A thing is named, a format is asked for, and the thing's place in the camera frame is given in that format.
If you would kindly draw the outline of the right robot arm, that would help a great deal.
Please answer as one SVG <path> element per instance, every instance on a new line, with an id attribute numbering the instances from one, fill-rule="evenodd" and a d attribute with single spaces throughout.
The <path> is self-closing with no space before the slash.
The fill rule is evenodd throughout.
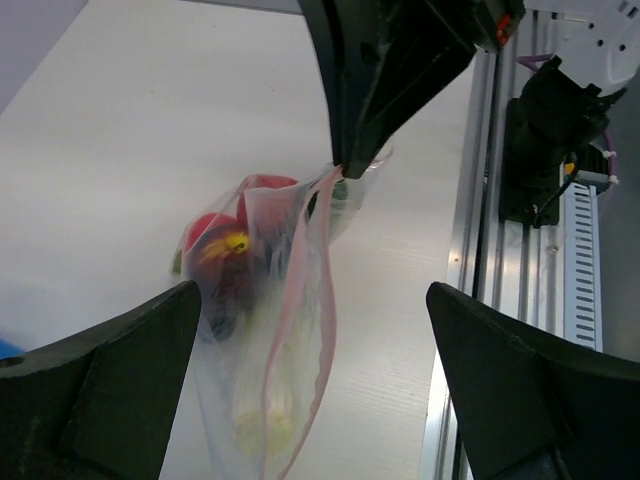
<path id="1" fill-rule="evenodd" d="M 521 1 L 304 1 L 326 95 L 333 161 L 357 179 L 389 138 L 469 65 L 501 51 Z M 607 123 L 639 68 L 639 5 L 604 1 L 525 85 L 529 157 L 574 150 Z"/>

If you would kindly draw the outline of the red apple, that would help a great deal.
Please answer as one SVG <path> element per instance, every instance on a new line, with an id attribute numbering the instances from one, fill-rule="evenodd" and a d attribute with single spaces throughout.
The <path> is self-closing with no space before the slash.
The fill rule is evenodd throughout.
<path id="1" fill-rule="evenodd" d="M 227 238 L 238 231 L 234 217 L 218 212 L 202 214 L 187 226 L 182 253 L 202 255 L 206 260 L 219 258 L 230 249 Z"/>

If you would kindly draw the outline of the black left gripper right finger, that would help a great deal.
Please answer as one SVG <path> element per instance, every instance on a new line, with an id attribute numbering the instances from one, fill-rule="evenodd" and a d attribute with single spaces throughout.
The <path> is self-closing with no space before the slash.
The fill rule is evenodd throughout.
<path id="1" fill-rule="evenodd" d="M 445 284 L 426 305 L 477 479 L 636 479 L 639 366 Z"/>

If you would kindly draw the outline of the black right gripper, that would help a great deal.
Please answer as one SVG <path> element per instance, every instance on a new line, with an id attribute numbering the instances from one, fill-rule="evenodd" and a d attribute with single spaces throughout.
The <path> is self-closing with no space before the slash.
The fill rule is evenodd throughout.
<path id="1" fill-rule="evenodd" d="M 470 64 L 499 53 L 525 15 L 522 0 L 375 1 L 376 34 L 362 40 L 362 105 L 345 135 L 342 173 L 361 177 L 411 117 Z"/>

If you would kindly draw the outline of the dark red onion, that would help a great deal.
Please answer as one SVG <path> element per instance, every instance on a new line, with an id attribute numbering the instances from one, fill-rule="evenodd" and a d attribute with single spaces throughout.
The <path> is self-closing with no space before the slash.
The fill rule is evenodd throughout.
<path id="1" fill-rule="evenodd" d="M 203 306 L 214 316 L 238 315 L 251 297 L 248 286 L 250 238 L 248 231 L 239 226 L 240 231 L 227 238 L 230 249 L 221 257 L 206 260 L 202 255 L 188 255 L 189 278 L 197 283 Z"/>

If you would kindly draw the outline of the clear pink-dotted zip bag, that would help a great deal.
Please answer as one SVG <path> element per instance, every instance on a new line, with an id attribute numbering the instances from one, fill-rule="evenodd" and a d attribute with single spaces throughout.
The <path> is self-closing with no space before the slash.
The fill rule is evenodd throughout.
<path id="1" fill-rule="evenodd" d="M 391 155 L 357 179 L 247 176 L 187 224 L 171 273 L 201 294 L 192 357 L 215 478 L 282 479 L 295 462 L 336 346 L 329 247 Z"/>

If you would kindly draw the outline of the white green leek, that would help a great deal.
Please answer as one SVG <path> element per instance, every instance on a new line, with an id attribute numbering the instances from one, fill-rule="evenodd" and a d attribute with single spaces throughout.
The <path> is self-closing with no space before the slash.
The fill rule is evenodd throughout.
<path id="1" fill-rule="evenodd" d="M 180 279 L 190 279 L 188 255 L 182 248 L 174 255 Z M 202 299 L 195 376 L 209 448 L 220 461 L 282 460 L 300 443 L 326 370 L 326 264 L 312 248 L 283 265 L 249 263 L 251 297 L 236 316 L 214 316 Z"/>

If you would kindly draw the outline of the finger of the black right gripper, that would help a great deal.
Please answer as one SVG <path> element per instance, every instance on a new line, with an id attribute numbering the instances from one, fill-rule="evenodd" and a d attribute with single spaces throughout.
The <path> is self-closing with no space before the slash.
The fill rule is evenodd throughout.
<path id="1" fill-rule="evenodd" d="M 380 9 L 375 1 L 301 1 L 328 109 L 333 162 L 368 165 L 363 115 L 379 62 Z"/>

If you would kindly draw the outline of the red pomegranate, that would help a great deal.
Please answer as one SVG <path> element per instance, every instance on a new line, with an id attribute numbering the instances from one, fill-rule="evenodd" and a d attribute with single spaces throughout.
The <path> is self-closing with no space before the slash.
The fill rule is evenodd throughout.
<path id="1" fill-rule="evenodd" d="M 291 187 L 297 183 L 294 178 L 280 175 L 254 174 L 246 177 L 238 187 L 238 222 L 244 227 L 253 223 L 264 230 L 284 225 L 294 200 Z"/>

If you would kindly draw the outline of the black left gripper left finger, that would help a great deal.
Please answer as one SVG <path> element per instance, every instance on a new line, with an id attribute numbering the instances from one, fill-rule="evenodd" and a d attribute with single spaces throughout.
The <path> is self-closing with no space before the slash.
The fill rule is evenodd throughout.
<path id="1" fill-rule="evenodd" d="M 197 285 L 182 282 L 2 360 L 2 478 L 158 478 L 200 309 Z"/>

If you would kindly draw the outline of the green cucumber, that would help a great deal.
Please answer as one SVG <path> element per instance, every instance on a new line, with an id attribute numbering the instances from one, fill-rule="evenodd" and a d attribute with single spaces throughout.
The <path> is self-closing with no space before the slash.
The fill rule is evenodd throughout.
<path id="1" fill-rule="evenodd" d="M 338 180 L 332 191 L 331 205 L 330 205 L 330 217 L 332 219 L 339 218 L 341 212 L 345 209 L 346 201 L 349 196 L 349 187 L 345 179 Z M 313 215 L 318 199 L 318 193 L 314 193 L 307 205 L 307 218 Z"/>

